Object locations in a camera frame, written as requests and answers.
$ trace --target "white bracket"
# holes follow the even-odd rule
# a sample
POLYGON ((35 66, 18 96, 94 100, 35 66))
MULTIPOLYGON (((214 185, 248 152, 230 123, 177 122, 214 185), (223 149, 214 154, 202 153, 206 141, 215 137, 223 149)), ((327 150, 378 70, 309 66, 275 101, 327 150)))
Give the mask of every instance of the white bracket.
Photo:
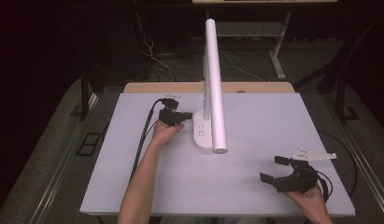
POLYGON ((169 92, 168 94, 164 94, 163 98, 175 100, 175 99, 180 99, 180 96, 173 95, 171 92, 169 92))
POLYGON ((320 151, 314 151, 310 149, 299 148, 297 153, 292 156, 292 159, 298 161, 321 161, 336 159, 335 153, 325 153, 320 151))

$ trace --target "black cable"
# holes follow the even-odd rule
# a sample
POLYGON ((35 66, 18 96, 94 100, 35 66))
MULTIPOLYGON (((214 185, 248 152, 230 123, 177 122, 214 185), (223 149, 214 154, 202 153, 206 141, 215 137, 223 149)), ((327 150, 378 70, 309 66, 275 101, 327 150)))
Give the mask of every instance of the black cable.
POLYGON ((338 142, 346 151, 347 153, 349 154, 349 157, 351 158, 351 161, 352 161, 352 166, 354 168, 354 183, 352 184, 352 187, 351 187, 351 190, 348 192, 348 196, 351 197, 354 192, 355 192, 355 189, 357 188, 357 184, 358 184, 358 166, 357 166, 357 162, 354 160, 354 157, 352 156, 351 154, 351 151, 349 151, 348 147, 342 142, 340 141, 338 138, 334 137, 333 135, 329 134, 329 133, 326 133, 324 131, 321 131, 321 130, 317 130, 319 133, 323 133, 331 138, 333 138, 336 142, 338 142))
POLYGON ((190 77, 190 78, 192 79, 193 82, 195 81, 194 76, 193 76, 193 75, 190 75, 189 73, 186 73, 186 72, 174 72, 174 73, 177 74, 177 75, 184 74, 184 75, 190 77))
POLYGON ((230 49, 229 46, 223 46, 221 45, 220 43, 218 43, 218 48, 221 49, 222 51, 228 51, 229 53, 227 54, 236 54, 236 55, 241 55, 241 56, 261 56, 261 55, 265 55, 267 52, 265 51, 262 51, 262 50, 258 50, 259 52, 254 52, 254 53, 251 53, 251 54, 246 54, 246 53, 239 53, 239 52, 242 52, 242 51, 246 51, 246 50, 250 50, 250 47, 248 46, 246 48, 246 45, 252 41, 252 38, 250 38, 248 41, 242 41, 242 46, 241 47, 238 47, 237 49, 230 49))
POLYGON ((332 193, 334 192, 334 184, 332 183, 331 179, 327 175, 325 175, 323 172, 317 171, 317 173, 325 176, 325 178, 329 181, 329 184, 331 185, 331 191, 328 192, 328 196, 326 198, 326 201, 328 201, 329 197, 331 197, 332 193))
MULTIPOLYGON (((163 67, 163 66, 161 66, 161 65, 158 65, 158 64, 156 64, 156 63, 153 63, 152 65, 165 69, 165 67, 163 67)), ((172 75, 171 77, 170 77, 169 75, 166 74, 166 71, 156 71, 156 72, 157 72, 157 73, 161 73, 161 74, 163 74, 166 78, 168 78, 168 79, 170 79, 170 80, 177 81, 177 78, 174 76, 174 73, 173 73, 173 72, 171 72, 171 75, 172 75)))
POLYGON ((107 123, 107 126, 105 126, 104 130, 102 131, 102 141, 105 140, 105 136, 107 135, 107 128, 109 127, 110 122, 107 123))
POLYGON ((101 217, 97 217, 100 224, 105 224, 101 217))
POLYGON ((224 70, 228 70, 228 71, 234 71, 234 70, 237 70, 237 68, 232 64, 232 66, 231 67, 225 67, 225 66, 223 66, 223 60, 222 59, 220 59, 220 68, 221 69, 224 69, 224 70))
POLYGON ((167 64, 167 63, 163 63, 162 61, 160 60, 157 60, 157 59, 153 59, 155 62, 159 62, 161 64, 163 64, 164 66, 162 65, 158 65, 157 63, 152 63, 151 65, 155 65, 155 66, 158 66, 158 67, 162 67, 163 69, 165 69, 165 71, 167 71, 169 73, 169 75, 171 76, 169 79, 173 82, 177 82, 177 78, 174 76, 174 73, 171 71, 170 69, 170 66, 167 64))
POLYGON ((151 128, 153 128, 154 127, 154 125, 157 123, 157 121, 159 121, 158 119, 150 126, 150 128, 148 129, 148 131, 146 132, 146 135, 145 135, 145 137, 146 136, 148 136, 148 134, 149 134, 149 132, 150 132, 150 130, 151 130, 151 128))
POLYGON ((247 60, 241 54, 238 54, 238 53, 226 53, 223 50, 219 50, 219 53, 220 53, 219 56, 224 55, 224 58, 226 59, 225 61, 223 61, 224 63, 228 63, 228 64, 231 64, 232 66, 238 66, 238 67, 239 66, 244 66, 244 65, 247 64, 247 60), (242 60, 242 63, 236 63, 234 59, 230 58, 230 55, 238 56, 242 60))
POLYGON ((266 217, 265 220, 267 224, 277 224, 271 217, 266 217))
POLYGON ((182 71, 182 72, 188 72, 188 71, 192 71, 192 70, 196 69, 198 67, 198 65, 200 64, 200 62, 202 61, 202 59, 203 59, 203 56, 201 55, 200 57, 198 57, 197 64, 190 67, 190 68, 177 68, 171 63, 167 63, 167 65, 174 68, 175 70, 182 71))
POLYGON ((162 68, 162 69, 165 69, 165 71, 162 71, 162 70, 154 70, 153 68, 151 68, 151 69, 153 69, 153 71, 156 71, 157 74, 158 74, 158 73, 161 73, 161 74, 163 74, 165 77, 167 77, 168 79, 171 80, 171 76, 169 76, 169 75, 166 74, 166 72, 168 71, 167 68, 165 68, 165 67, 162 66, 162 65, 158 65, 157 63, 152 63, 151 65, 152 65, 152 66, 159 67, 159 68, 162 68))
POLYGON ((157 77, 157 82, 160 82, 160 75, 156 72, 156 71, 154 71, 153 69, 149 69, 152 73, 154 73, 155 75, 156 75, 156 77, 157 77))
POLYGON ((134 166, 133 166, 133 171, 131 172, 131 176, 130 176, 130 181, 131 179, 133 178, 133 175, 135 173, 135 170, 136 170, 136 167, 138 166, 138 162, 139 162, 139 157, 141 155, 141 149, 143 147, 143 144, 145 142, 145 138, 146 138, 146 132, 147 132, 147 129, 148 129, 148 126, 150 124, 150 120, 151 120, 151 116, 153 115, 153 109, 154 107, 157 105, 157 103, 161 102, 162 100, 159 99, 157 100, 156 102, 154 102, 153 106, 151 107, 151 110, 148 114, 148 117, 146 119, 146 122, 145 122, 145 127, 142 131, 142 134, 141 134, 141 139, 139 140, 139 145, 138 145, 138 149, 136 150, 136 155, 135 155, 135 160, 134 160, 134 166))

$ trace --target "wire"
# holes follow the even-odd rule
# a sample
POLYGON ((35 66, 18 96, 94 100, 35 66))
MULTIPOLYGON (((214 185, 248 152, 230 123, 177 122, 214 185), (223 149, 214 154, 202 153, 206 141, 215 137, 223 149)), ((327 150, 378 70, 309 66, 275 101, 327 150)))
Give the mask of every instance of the wire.
POLYGON ((236 41, 241 41, 242 42, 241 46, 236 48, 236 49, 227 49, 223 45, 219 45, 219 48, 220 49, 226 49, 226 51, 230 51, 232 53, 236 53, 237 52, 237 55, 240 55, 240 56, 262 56, 262 55, 266 55, 266 53, 267 53, 266 50, 263 50, 263 42, 264 41, 263 41, 263 38, 260 37, 260 36, 254 36, 254 37, 248 39, 247 41, 244 41, 243 39, 236 40, 236 41), (254 50, 253 53, 246 53, 246 52, 244 52, 244 51, 249 51, 251 48, 254 47, 254 45, 249 45, 249 42, 255 41, 254 40, 255 37, 259 38, 259 45, 257 46, 258 49, 254 50))
POLYGON ((230 59, 229 58, 229 56, 227 56, 227 54, 226 53, 224 53, 223 51, 221 51, 221 50, 219 50, 219 52, 220 53, 222 53, 238 70, 240 70, 241 72, 243 72, 243 73, 245 73, 245 74, 248 74, 248 75, 250 75, 250 76, 253 76, 253 77, 256 77, 256 78, 258 78, 259 80, 261 80, 261 81, 265 81, 264 79, 262 79, 261 77, 258 77, 258 76, 255 76, 255 75, 253 75, 253 74, 251 74, 251 73, 249 73, 249 72, 246 72, 246 71, 244 71, 243 69, 241 69, 240 67, 238 67, 238 65, 237 64, 235 64, 233 61, 232 61, 232 59, 230 59))
POLYGON ((149 70, 157 76, 157 82, 160 82, 160 75, 151 68, 149 70))
POLYGON ((151 128, 154 127, 154 125, 157 123, 157 121, 159 121, 159 120, 157 119, 157 120, 150 126, 150 128, 148 129, 148 131, 147 131, 146 134, 145 134, 145 137, 148 136, 148 134, 149 134, 151 128))
POLYGON ((202 61, 202 59, 203 59, 203 54, 201 54, 199 57, 198 57, 198 61, 197 61, 197 63, 196 63, 196 65, 194 65, 194 66, 192 66, 192 67, 190 67, 190 68, 177 68, 177 67, 175 67, 173 64, 170 64, 170 63, 168 63, 167 65, 168 66, 170 66, 170 67, 172 67, 172 68, 174 68, 175 70, 178 70, 178 71, 192 71, 192 70, 194 70, 194 69, 196 69, 197 67, 198 67, 198 65, 200 64, 200 62, 202 61))
POLYGON ((271 217, 266 217, 265 220, 267 224, 277 224, 271 217))
POLYGON ((351 187, 351 190, 348 192, 348 196, 351 197, 354 192, 355 192, 355 189, 357 188, 357 184, 358 184, 358 167, 357 167, 357 162, 354 160, 354 158, 352 157, 352 154, 351 152, 349 151, 348 147, 342 142, 340 141, 338 138, 334 137, 333 135, 329 134, 329 133, 326 133, 324 131, 321 131, 321 130, 317 130, 319 133, 323 133, 331 138, 333 138, 336 142, 338 142, 346 151, 347 153, 349 154, 349 157, 351 158, 351 161, 352 161, 352 166, 354 168, 354 183, 352 184, 352 187, 351 187))
MULTIPOLYGON (((241 54, 238 54, 238 53, 226 53, 227 56, 229 56, 230 54, 233 54, 233 55, 236 55, 238 56, 241 60, 242 60, 242 63, 236 63, 235 60, 233 60, 233 62, 237 65, 237 66, 244 66, 247 64, 247 60, 245 60, 245 58, 241 55, 241 54)), ((233 63, 231 62, 228 62, 229 60, 226 60, 226 61, 223 61, 224 63, 228 63, 228 64, 231 64, 231 65, 234 65, 233 63)))
POLYGON ((147 42, 147 36, 146 36, 146 34, 145 34, 145 30, 143 29, 142 22, 141 22, 141 19, 140 19, 140 17, 139 17, 139 13, 136 12, 135 14, 136 14, 136 17, 137 17, 137 20, 138 20, 139 28, 141 29, 141 32, 142 32, 143 42, 144 42, 144 44, 145 44, 145 45, 148 47, 148 49, 149 49, 149 53, 143 52, 142 50, 141 50, 141 53, 143 53, 143 54, 145 54, 145 55, 151 57, 152 60, 154 60, 154 61, 156 61, 156 62, 162 64, 163 66, 165 66, 165 67, 168 69, 168 73, 171 75, 171 81, 172 81, 172 82, 173 82, 173 81, 177 81, 177 79, 176 79, 176 78, 174 77, 174 75, 172 74, 172 71, 171 71, 170 67, 169 67, 167 64, 163 63, 162 61, 158 60, 157 58, 155 58, 155 57, 153 56, 153 46, 154 46, 154 42, 153 42, 153 40, 152 40, 150 37, 148 37, 148 39, 149 39, 150 42, 151 42, 151 45, 148 44, 148 42, 147 42))
POLYGON ((332 184, 331 179, 329 179, 329 177, 327 175, 325 175, 323 172, 317 171, 317 173, 319 173, 320 175, 325 176, 325 178, 329 181, 329 184, 331 185, 331 191, 329 191, 327 199, 326 199, 326 200, 328 200, 329 197, 331 197, 332 193, 334 192, 334 185, 332 184))
MULTIPOLYGON (((156 66, 156 67, 160 67, 160 68, 165 69, 165 67, 163 67, 163 66, 161 66, 161 65, 159 65, 159 64, 156 64, 156 63, 153 63, 152 65, 153 65, 153 66, 156 66)), ((165 77, 167 77, 168 79, 172 80, 172 77, 170 77, 169 75, 167 75, 164 71, 157 71, 157 72, 162 73, 165 77)))
POLYGON ((145 138, 146 138, 146 132, 147 132, 147 129, 148 129, 148 126, 149 126, 149 123, 150 123, 150 120, 151 120, 151 116, 153 115, 153 109, 154 107, 157 105, 157 103, 161 102, 162 100, 159 99, 159 100, 156 100, 153 104, 153 106, 151 107, 151 110, 148 114, 148 117, 146 119, 146 122, 145 122, 145 127, 142 131, 142 134, 141 134, 141 139, 139 140, 139 145, 138 145, 138 149, 136 150, 136 155, 135 155, 135 160, 134 160, 134 165, 133 165, 133 170, 131 172, 131 175, 130 175, 130 181, 131 179, 133 178, 133 175, 135 173, 135 170, 136 170, 136 167, 138 166, 138 163, 139 163, 139 157, 141 155, 141 150, 142 150, 142 147, 143 147, 143 144, 145 142, 145 138))
MULTIPOLYGON (((203 54, 203 48, 197 47, 196 49, 191 49, 191 52, 188 53, 188 55, 193 55, 193 54, 203 54)), ((157 53, 156 58, 160 60, 169 60, 169 59, 178 59, 182 58, 183 54, 176 53, 176 52, 166 52, 166 53, 157 53)))
POLYGON ((105 224, 101 217, 97 217, 100 224, 105 224))
POLYGON ((107 135, 107 128, 109 127, 110 122, 107 123, 107 126, 105 126, 104 130, 102 131, 102 141, 104 141, 105 136, 107 135))
POLYGON ((184 74, 184 75, 186 75, 186 76, 188 76, 188 77, 190 77, 191 79, 192 79, 192 81, 194 82, 195 81, 195 78, 194 78, 194 76, 193 75, 191 75, 191 74, 189 74, 189 73, 186 73, 186 72, 178 72, 178 73, 176 73, 176 74, 184 74))

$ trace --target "gray carpet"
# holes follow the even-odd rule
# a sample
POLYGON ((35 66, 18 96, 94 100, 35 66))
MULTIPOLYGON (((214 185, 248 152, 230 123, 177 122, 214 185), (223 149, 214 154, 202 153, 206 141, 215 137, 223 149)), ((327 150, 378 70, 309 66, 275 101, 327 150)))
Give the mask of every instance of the gray carpet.
MULTIPOLYGON (((228 45, 220 42, 220 50, 226 52, 238 67, 266 81, 276 81, 274 68, 266 54, 274 45, 273 41, 251 40, 248 43, 228 45)), ((201 50, 196 41, 196 53, 190 59, 169 58, 163 56, 163 62, 171 63, 174 76, 178 81, 199 81, 203 76, 201 50)), ((295 82, 331 61, 342 46, 341 41, 305 41, 286 42, 279 54, 280 62, 287 76, 287 81, 295 82)), ((160 49, 162 55, 168 55, 165 49, 160 49)), ((227 57, 220 56, 222 81, 259 81, 258 78, 237 69, 227 57)), ((167 68, 152 66, 147 81, 169 81, 167 68)), ((352 162, 344 149, 347 139, 343 135, 337 118, 333 115, 334 97, 320 95, 316 91, 320 79, 317 78, 303 86, 299 92, 320 133, 321 140, 327 151, 335 152, 338 159, 334 166, 339 173, 346 189, 352 187, 354 181, 352 162)), ((39 223, 99 223, 96 217, 82 215, 78 210, 85 189, 87 188, 92 169, 99 154, 103 134, 110 122, 114 107, 123 87, 106 88, 104 93, 97 95, 97 103, 84 122, 78 117, 72 117, 72 111, 80 104, 79 82, 76 82, 65 94, 53 115, 50 124, 43 133, 36 149, 25 166, 19 180, 0 212, 0 224, 29 223, 38 220, 39 223), (97 149, 91 157, 80 157, 76 151, 87 133, 100 133, 97 149), (55 178, 56 171, 61 171, 61 178, 55 178), (54 193, 48 198, 46 189, 54 193), (39 216, 34 216, 39 203, 47 199, 47 209, 39 216)), ((356 139, 358 146, 368 159, 369 164, 384 186, 384 130, 378 124, 369 109, 361 102, 358 95, 347 90, 346 105, 352 106, 360 120, 348 121, 347 127, 356 139)), ((358 185, 351 197, 356 217, 335 218, 334 223, 384 223, 384 215, 378 206, 361 173, 358 185)), ((116 217, 103 217, 104 223, 115 223, 116 217)), ((273 218, 276 223, 303 223, 302 217, 273 218)))

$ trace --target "forearm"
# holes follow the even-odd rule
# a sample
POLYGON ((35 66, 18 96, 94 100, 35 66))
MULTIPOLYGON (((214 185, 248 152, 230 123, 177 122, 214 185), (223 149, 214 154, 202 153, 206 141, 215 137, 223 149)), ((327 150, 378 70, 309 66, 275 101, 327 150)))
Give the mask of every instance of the forearm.
POLYGON ((329 217, 329 214, 325 208, 317 208, 314 205, 311 207, 301 207, 299 208, 305 214, 305 216, 310 220, 311 224, 333 224, 332 219, 329 217))
POLYGON ((150 142, 121 203, 118 223, 148 223, 161 147, 150 142))

